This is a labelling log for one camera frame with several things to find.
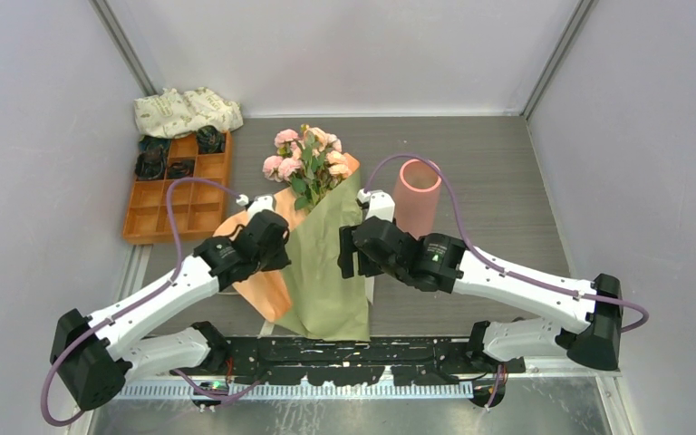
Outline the pink cylindrical vase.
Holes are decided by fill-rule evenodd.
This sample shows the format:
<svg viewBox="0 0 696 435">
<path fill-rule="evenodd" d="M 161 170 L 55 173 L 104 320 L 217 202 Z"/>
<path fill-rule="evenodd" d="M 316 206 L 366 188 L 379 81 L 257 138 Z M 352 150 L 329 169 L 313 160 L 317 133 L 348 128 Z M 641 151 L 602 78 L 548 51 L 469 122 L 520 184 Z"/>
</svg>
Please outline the pink cylindrical vase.
<svg viewBox="0 0 696 435">
<path fill-rule="evenodd" d="M 391 194 L 397 226 L 414 237 L 428 235 L 434 226 L 442 178 L 420 159 L 408 159 L 399 170 Z"/>
</svg>

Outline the green orange wrapping paper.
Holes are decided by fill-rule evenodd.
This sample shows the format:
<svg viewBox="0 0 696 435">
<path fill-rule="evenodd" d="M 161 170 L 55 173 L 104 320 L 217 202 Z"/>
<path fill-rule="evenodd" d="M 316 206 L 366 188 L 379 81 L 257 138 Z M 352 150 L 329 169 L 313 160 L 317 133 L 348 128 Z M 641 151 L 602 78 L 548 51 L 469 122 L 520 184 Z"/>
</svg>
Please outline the green orange wrapping paper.
<svg viewBox="0 0 696 435">
<path fill-rule="evenodd" d="M 282 270 L 258 272 L 233 288 L 265 319 L 312 339 L 358 340 L 369 337 L 369 294 L 364 278 L 344 279 L 338 266 L 339 230 L 363 219 L 356 203 L 360 163 L 346 157 L 352 175 L 312 210 L 295 209 L 295 193 L 274 194 L 274 211 L 289 226 Z"/>
</svg>

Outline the green paper flower bouquet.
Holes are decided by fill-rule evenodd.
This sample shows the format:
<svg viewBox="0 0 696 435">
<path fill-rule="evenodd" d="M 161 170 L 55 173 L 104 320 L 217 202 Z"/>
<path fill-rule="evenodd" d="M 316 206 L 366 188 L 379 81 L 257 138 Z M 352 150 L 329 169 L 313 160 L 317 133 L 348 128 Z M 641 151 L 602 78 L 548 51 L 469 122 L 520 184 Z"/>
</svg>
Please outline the green paper flower bouquet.
<svg viewBox="0 0 696 435">
<path fill-rule="evenodd" d="M 274 145 L 275 154 L 264 160 L 262 173 L 290 187 L 296 210 L 313 209 L 359 168 L 336 135 L 307 124 L 279 131 Z"/>
</svg>

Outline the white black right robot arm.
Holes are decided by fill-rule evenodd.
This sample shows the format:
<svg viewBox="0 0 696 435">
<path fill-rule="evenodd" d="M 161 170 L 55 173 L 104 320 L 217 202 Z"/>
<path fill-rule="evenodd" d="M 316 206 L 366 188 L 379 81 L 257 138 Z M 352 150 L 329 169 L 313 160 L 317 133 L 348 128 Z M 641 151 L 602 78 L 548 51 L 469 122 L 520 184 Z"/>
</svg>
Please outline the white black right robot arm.
<svg viewBox="0 0 696 435">
<path fill-rule="evenodd" d="M 623 298 L 621 282 L 612 275 L 592 281 L 549 275 L 476 256 L 455 237 L 414 237 L 377 217 L 341 227 L 339 240 L 343 278 L 387 275 L 422 292 L 487 298 L 534 314 L 474 325 L 466 351 L 478 372 L 526 356 L 560 355 L 599 371 L 619 368 Z"/>
</svg>

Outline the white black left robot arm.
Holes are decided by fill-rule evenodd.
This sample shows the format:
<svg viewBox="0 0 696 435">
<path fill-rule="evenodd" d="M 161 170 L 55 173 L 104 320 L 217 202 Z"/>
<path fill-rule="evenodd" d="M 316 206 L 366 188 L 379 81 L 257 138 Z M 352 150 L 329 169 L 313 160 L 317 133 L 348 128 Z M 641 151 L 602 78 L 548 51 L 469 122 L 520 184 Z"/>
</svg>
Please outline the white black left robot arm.
<svg viewBox="0 0 696 435">
<path fill-rule="evenodd" d="M 78 408 L 91 411 L 143 376 L 176 369 L 215 374 L 230 345 L 209 322 L 171 335 L 151 332 L 184 309 L 258 272 L 287 267 L 289 226 L 271 210 L 256 212 L 228 236 L 210 237 L 172 272 L 93 314 L 72 309 L 57 323 L 50 362 Z"/>
</svg>

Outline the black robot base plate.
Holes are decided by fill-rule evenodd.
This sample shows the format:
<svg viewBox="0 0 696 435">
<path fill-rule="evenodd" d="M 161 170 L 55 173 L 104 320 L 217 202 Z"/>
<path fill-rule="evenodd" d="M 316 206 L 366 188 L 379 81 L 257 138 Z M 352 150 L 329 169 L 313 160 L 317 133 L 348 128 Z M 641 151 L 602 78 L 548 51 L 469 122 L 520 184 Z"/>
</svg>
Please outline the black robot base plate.
<svg viewBox="0 0 696 435">
<path fill-rule="evenodd" d="M 325 342 L 302 337 L 230 337 L 225 358 L 207 367 L 184 368 L 191 377 L 218 376 L 292 386 L 374 385 L 389 371 L 395 386 L 454 385 L 488 380 L 498 364 L 478 356 L 464 337 L 373 337 L 368 342 Z"/>
</svg>

